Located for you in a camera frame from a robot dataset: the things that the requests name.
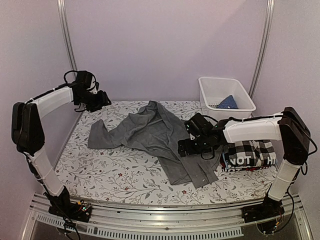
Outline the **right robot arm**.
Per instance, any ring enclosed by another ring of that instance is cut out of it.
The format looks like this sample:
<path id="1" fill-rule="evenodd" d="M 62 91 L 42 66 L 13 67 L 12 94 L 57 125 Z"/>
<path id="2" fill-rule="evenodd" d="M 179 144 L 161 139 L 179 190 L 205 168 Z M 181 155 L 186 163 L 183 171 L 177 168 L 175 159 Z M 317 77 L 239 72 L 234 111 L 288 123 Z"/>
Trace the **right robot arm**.
<path id="1" fill-rule="evenodd" d="M 303 120 L 292 107 L 273 115 L 237 119 L 229 117 L 215 125 L 196 113 L 184 123 L 189 138 L 178 141 L 180 157 L 201 155 L 203 152 L 243 141 L 274 140 L 281 141 L 283 160 L 275 180 L 266 194 L 266 200 L 259 206 L 262 218 L 269 218 L 278 210 L 299 169 L 308 160 L 309 147 L 313 142 Z"/>

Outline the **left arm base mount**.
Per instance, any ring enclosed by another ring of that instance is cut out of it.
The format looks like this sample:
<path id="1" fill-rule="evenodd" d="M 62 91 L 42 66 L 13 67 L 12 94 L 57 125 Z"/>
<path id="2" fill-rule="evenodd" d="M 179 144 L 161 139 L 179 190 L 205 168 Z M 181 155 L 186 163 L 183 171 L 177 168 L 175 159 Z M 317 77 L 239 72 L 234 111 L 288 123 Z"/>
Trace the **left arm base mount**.
<path id="1" fill-rule="evenodd" d="M 77 202 L 67 200 L 65 203 L 58 202 L 58 200 L 50 200 L 50 204 L 48 212 L 52 215 L 85 223 L 88 223 L 91 218 L 92 205 L 83 200 Z"/>

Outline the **grey long sleeve shirt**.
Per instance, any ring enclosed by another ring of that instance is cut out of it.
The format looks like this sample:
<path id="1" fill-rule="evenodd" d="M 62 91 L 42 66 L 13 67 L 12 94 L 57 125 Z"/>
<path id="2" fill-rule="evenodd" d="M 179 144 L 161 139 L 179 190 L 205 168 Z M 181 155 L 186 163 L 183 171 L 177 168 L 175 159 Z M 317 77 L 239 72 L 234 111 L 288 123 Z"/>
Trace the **grey long sleeve shirt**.
<path id="1" fill-rule="evenodd" d="M 180 157 L 178 141 L 189 138 L 184 123 L 162 104 L 150 101 L 137 113 L 129 113 L 119 125 L 108 130 L 103 120 L 93 123 L 87 146 L 90 149 L 114 149 L 125 146 L 158 158 L 171 185 L 193 183 L 197 188 L 218 180 L 215 173 L 222 149 L 213 159 L 200 155 Z"/>

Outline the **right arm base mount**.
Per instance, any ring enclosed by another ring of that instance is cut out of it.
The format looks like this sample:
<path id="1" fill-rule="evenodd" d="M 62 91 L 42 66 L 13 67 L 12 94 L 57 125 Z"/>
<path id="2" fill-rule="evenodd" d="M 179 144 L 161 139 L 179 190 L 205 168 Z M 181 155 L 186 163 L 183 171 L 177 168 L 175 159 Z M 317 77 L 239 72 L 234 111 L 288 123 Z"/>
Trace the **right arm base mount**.
<path id="1" fill-rule="evenodd" d="M 282 201 L 266 196 L 262 203 L 245 206 L 241 209 L 241 217 L 245 223 L 265 220 L 285 213 Z"/>

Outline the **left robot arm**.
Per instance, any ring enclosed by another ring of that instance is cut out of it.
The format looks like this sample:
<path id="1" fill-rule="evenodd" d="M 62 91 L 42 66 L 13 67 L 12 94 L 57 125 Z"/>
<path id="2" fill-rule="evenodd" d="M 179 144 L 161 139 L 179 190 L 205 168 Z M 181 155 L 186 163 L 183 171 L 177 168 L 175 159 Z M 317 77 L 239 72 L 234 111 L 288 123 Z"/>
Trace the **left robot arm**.
<path id="1" fill-rule="evenodd" d="M 15 103 L 11 118 L 11 139 L 17 151 L 25 156 L 30 171 L 63 217 L 74 213 L 74 205 L 68 201 L 69 192 L 58 179 L 47 156 L 42 118 L 70 103 L 76 107 L 84 106 L 84 110 L 91 113 L 111 104 L 107 93 L 99 89 L 93 73 L 86 70 L 74 73 L 73 82 L 65 81 L 25 102 Z"/>

